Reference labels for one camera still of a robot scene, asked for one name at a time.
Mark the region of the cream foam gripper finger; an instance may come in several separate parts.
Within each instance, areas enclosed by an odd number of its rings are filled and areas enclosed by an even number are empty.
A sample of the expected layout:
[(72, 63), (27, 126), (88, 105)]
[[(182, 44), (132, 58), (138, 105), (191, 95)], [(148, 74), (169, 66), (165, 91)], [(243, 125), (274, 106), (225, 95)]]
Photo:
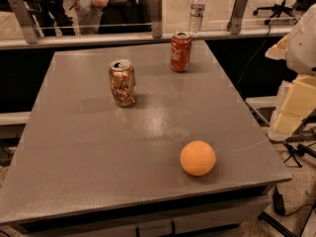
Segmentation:
[(316, 110), (316, 78), (299, 74), (292, 82), (282, 81), (276, 95), (268, 138), (285, 141)]

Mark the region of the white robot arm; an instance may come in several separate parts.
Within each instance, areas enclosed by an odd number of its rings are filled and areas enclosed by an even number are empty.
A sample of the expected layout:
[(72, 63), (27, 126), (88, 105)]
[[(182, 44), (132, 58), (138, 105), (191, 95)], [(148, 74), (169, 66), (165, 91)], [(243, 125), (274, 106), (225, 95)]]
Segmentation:
[(268, 130), (269, 139), (284, 141), (316, 110), (316, 5), (266, 51), (266, 57), (283, 59), (286, 67), (297, 73), (291, 82), (281, 82)]

